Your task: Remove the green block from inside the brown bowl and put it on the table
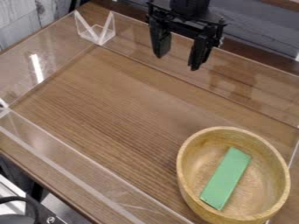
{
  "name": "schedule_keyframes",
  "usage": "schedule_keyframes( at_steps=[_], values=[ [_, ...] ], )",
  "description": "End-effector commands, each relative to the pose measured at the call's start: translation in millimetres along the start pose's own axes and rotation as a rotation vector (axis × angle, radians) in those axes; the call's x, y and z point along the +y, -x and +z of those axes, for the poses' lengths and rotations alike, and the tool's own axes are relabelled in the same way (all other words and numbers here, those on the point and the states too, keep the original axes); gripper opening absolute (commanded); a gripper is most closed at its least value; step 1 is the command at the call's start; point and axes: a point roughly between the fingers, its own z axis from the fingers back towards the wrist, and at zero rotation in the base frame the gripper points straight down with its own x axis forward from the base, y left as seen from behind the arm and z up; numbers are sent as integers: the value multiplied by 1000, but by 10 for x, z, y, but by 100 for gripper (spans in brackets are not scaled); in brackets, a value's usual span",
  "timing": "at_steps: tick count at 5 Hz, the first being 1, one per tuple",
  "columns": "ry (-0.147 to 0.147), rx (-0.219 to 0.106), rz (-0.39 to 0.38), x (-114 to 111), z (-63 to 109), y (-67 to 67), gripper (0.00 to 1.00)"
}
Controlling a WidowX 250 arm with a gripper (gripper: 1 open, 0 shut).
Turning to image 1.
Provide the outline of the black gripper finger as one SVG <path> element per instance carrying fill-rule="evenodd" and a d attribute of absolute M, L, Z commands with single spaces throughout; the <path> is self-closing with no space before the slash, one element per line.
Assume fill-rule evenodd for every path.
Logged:
<path fill-rule="evenodd" d="M 188 66 L 196 71 L 201 64 L 207 61 L 211 54 L 212 43 L 207 36 L 199 35 L 193 40 L 191 47 L 191 55 L 188 58 Z"/>
<path fill-rule="evenodd" d="M 153 54 L 161 58 L 170 50 L 172 34 L 165 25 L 154 18 L 149 18 L 149 35 Z"/>

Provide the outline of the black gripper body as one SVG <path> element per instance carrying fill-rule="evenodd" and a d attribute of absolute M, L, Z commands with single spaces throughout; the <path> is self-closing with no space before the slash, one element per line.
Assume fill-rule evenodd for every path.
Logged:
<path fill-rule="evenodd" d="M 209 10 L 211 0 L 148 0 L 146 23 L 153 42 L 170 32 L 195 39 L 200 34 L 208 37 L 211 45 L 223 43 L 224 18 Z"/>

